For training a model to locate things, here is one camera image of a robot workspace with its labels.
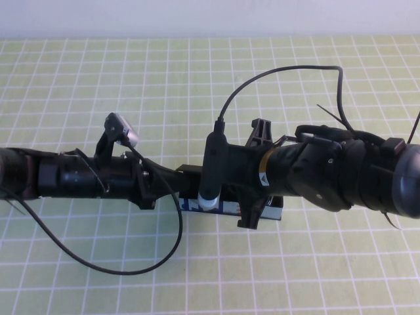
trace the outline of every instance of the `black cable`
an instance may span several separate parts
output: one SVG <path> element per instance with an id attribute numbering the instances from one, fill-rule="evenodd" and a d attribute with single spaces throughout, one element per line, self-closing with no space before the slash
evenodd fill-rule
<path id="1" fill-rule="evenodd" d="M 67 255 L 69 255 L 72 259 L 74 259 L 75 261 L 83 264 L 86 267 L 92 268 L 93 270 L 99 271 L 99 272 L 104 272 L 106 274 L 114 274 L 117 276 L 135 276 L 138 274 L 145 274 L 149 271 L 152 271 L 154 269 L 156 269 L 157 267 L 160 267 L 161 265 L 163 265 L 164 263 L 166 263 L 166 261 L 168 261 L 171 256 L 174 254 L 174 252 L 177 250 L 179 243 L 181 241 L 181 237 L 182 237 L 182 212 L 181 212 L 181 208 L 179 205 L 179 201 L 177 196 L 175 195 L 173 189 L 169 186 L 168 182 L 157 172 L 155 171 L 155 169 L 149 165 L 149 163 L 147 162 L 147 160 L 144 159 L 144 157 L 142 157 L 142 155 L 140 153 L 138 153 L 130 144 L 127 145 L 130 150 L 134 153 L 134 155 L 136 157 L 138 157 L 143 164 L 145 164 L 146 166 L 148 166 L 149 169 L 151 169 L 154 174 L 157 176 L 157 178 L 159 180 L 161 180 L 163 182 L 163 184 L 166 186 L 166 188 L 168 189 L 168 192 L 171 193 L 172 198 L 175 202 L 175 205 L 177 207 L 177 213 L 178 213 L 178 221 L 179 221 L 179 229 L 178 229 L 178 237 L 177 240 L 172 248 L 172 250 L 162 259 L 160 260 L 158 263 L 156 263 L 155 265 L 142 269 L 142 270 L 135 270 L 135 271 L 119 271 L 119 270 L 112 270 L 112 269 L 107 269 L 107 268 L 102 268 L 100 266 L 97 266 L 95 264 L 92 264 L 84 259 L 82 259 L 81 257 L 77 256 L 75 253 L 73 253 L 72 251 L 70 251 L 49 229 L 48 227 L 45 225 L 45 223 L 38 217 L 38 215 L 36 214 L 36 212 L 23 200 L 23 198 L 19 197 L 18 195 L 16 195 L 13 191 L 9 190 L 8 188 L 5 188 L 3 186 L 0 186 L 0 190 L 3 191 L 4 193 L 6 193 L 9 198 L 12 198 L 14 200 L 16 200 L 18 203 L 20 203 L 22 205 L 23 208 L 25 208 L 25 210 L 35 219 L 36 223 L 44 230 L 45 233 L 47 233 L 47 235 L 50 237 L 50 239 L 57 244 L 57 246 L 59 246 L 59 248 L 61 248 L 63 250 L 63 252 L 65 252 Z"/>
<path id="2" fill-rule="evenodd" d="M 419 114 L 417 115 L 417 118 L 416 118 L 416 120 L 415 120 L 415 123 L 414 123 L 413 129 L 411 130 L 411 133 L 410 133 L 410 135 L 409 135 L 409 137 L 408 137 L 408 141 L 407 141 L 407 143 L 411 143 L 411 140 L 413 140 L 415 130 L 417 129 L 417 125 L 419 124 L 419 120 L 420 120 L 420 112 L 419 112 Z"/>
<path id="3" fill-rule="evenodd" d="M 251 84 L 252 82 L 265 77 L 266 75 L 269 74 L 274 74 L 276 72 L 282 72 L 282 71 L 288 71 L 288 70 L 337 70 L 339 72 L 339 77 L 338 77 L 338 83 L 337 83 L 337 109 L 339 111 L 340 114 L 340 118 L 341 121 L 343 122 L 343 125 L 350 131 L 354 131 L 352 126 L 350 125 L 350 123 L 348 122 L 346 115 L 344 114 L 343 111 L 343 101 L 342 101 L 342 90 L 343 90 L 343 69 L 340 66 L 289 66 L 289 67 L 281 67 L 281 68 L 276 68 L 276 69 L 272 69 L 272 70 L 268 70 L 266 72 L 260 73 L 259 75 L 249 79 L 248 81 L 246 81 L 245 83 L 242 83 L 242 85 L 240 87 L 238 87 L 228 98 L 228 100 L 226 101 L 226 103 L 224 103 L 224 106 L 222 108 L 222 110 L 220 111 L 219 114 L 219 121 L 223 121 L 223 116 L 224 113 L 226 112 L 226 110 L 228 109 L 229 104 L 231 103 L 231 101 L 234 99 L 234 97 L 240 92 L 242 91 L 242 89 L 244 89 L 246 86 L 248 86 L 249 84 Z"/>

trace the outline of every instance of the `green cutting mat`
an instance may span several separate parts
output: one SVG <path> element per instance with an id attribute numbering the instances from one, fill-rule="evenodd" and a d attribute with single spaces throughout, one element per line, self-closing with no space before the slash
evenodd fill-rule
<path id="1" fill-rule="evenodd" d="M 201 164 L 205 137 L 228 95 L 278 66 L 341 65 L 355 129 L 407 138 L 420 110 L 420 36 L 0 41 L 0 146 L 92 155 L 112 111 L 140 134 L 140 152 L 167 167 Z M 300 124 L 338 124 L 336 72 L 295 71 L 249 86 L 225 115 L 230 143 L 251 120 L 273 138 Z M 420 143 L 415 136 L 414 143 Z M 117 148 L 115 154 L 124 151 Z M 155 211 L 126 201 L 31 202 L 84 259 L 150 266 L 176 238 L 169 198 Z M 174 258 L 142 276 L 87 270 L 29 216 L 0 208 L 0 313 L 420 314 L 420 222 L 355 208 L 338 214 L 287 198 L 282 222 L 258 231 L 236 218 L 184 213 Z"/>

